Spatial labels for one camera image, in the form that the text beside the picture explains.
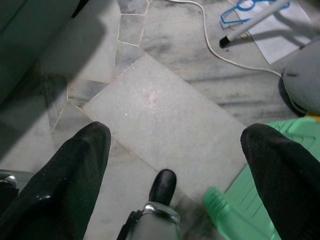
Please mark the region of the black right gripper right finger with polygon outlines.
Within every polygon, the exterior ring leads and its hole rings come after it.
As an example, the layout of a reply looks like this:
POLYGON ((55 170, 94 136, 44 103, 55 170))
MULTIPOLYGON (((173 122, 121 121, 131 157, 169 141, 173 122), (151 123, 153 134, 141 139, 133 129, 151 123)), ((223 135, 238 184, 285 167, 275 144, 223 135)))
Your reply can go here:
POLYGON ((240 143, 257 193, 281 239, 320 238, 320 163, 301 144, 255 123, 240 143))

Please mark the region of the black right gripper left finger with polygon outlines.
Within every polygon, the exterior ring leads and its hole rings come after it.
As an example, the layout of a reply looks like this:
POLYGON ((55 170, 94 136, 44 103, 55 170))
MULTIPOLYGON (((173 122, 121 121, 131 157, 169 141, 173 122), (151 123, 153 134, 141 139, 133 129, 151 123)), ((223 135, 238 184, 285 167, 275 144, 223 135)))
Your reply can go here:
POLYGON ((83 239, 110 147, 110 129, 98 121, 68 139, 2 214, 1 239, 83 239))

